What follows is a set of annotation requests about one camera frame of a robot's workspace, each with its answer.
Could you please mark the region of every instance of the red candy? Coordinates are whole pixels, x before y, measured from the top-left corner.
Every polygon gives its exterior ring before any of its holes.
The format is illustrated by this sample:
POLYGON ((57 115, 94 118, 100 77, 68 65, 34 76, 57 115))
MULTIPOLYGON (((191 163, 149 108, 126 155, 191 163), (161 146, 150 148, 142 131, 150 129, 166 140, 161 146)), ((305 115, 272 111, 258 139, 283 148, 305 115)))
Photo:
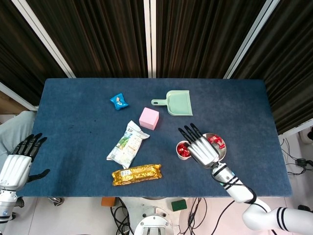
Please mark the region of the red candy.
POLYGON ((218 135, 214 135, 212 136, 211 138, 207 138, 207 140, 210 142, 210 143, 216 143, 219 145, 220 149, 222 148, 225 148, 225 143, 224 141, 222 140, 221 137, 219 137, 218 135))
POLYGON ((179 153, 179 155, 181 155, 182 157, 188 158, 190 157, 190 152, 187 149, 187 147, 184 145, 184 143, 181 143, 177 146, 177 152, 179 153))

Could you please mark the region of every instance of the green dustpan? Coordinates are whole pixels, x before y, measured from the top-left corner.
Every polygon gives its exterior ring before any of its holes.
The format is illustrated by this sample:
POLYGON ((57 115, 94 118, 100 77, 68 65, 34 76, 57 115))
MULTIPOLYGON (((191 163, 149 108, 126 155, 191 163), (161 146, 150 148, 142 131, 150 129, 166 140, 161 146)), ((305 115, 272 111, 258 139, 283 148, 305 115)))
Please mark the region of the green dustpan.
POLYGON ((174 116, 192 116, 189 91, 169 91, 166 99, 153 99, 152 105, 167 105, 167 111, 174 116))

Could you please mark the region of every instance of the small cup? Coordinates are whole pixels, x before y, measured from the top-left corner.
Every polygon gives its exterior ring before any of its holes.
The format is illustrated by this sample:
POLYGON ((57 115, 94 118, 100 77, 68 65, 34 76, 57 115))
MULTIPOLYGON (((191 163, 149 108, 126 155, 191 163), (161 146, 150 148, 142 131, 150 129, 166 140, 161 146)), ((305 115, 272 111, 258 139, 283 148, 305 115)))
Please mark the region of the small cup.
POLYGON ((181 159, 181 160, 187 160, 188 158, 191 157, 191 154, 190 154, 189 157, 183 157, 183 156, 180 155, 180 154, 178 153, 178 151, 177 151, 178 145, 180 145, 181 143, 188 143, 188 141, 181 141, 181 142, 179 142, 179 143, 176 145, 176 153, 177 153, 177 156, 178 156, 179 159, 181 159))

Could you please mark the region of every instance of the robotic arm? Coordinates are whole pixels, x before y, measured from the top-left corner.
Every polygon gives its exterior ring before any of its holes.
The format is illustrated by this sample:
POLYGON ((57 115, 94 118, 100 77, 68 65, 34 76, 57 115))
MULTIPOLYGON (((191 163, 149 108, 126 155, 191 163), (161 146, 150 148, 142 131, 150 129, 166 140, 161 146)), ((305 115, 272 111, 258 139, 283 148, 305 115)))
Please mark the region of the robotic arm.
POLYGON ((245 225, 252 230, 281 229, 284 231, 310 235, 313 232, 313 213, 289 208, 270 207, 258 199, 252 189, 245 186, 225 163, 219 162, 216 150, 210 146, 194 124, 194 132, 185 126, 188 136, 182 129, 179 131, 189 142, 188 150, 192 157, 205 168, 211 169, 213 179, 219 182, 237 203, 248 203, 250 206, 243 214, 245 225))
POLYGON ((26 183, 45 177, 50 170, 46 169, 38 175, 29 176, 29 171, 40 146, 46 137, 38 140, 42 133, 30 135, 18 144, 4 162, 0 173, 0 235, 6 223, 11 219, 13 208, 18 197, 16 192, 21 190, 26 183))

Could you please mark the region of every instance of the dustpan handle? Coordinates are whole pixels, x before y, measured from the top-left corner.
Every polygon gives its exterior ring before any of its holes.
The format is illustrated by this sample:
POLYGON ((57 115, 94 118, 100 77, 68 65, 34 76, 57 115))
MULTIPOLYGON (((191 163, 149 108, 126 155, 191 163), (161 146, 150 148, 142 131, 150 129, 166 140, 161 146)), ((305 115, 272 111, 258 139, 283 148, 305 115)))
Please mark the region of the dustpan handle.
POLYGON ((167 100, 166 99, 153 99, 151 100, 151 104, 154 106, 167 105, 167 100))

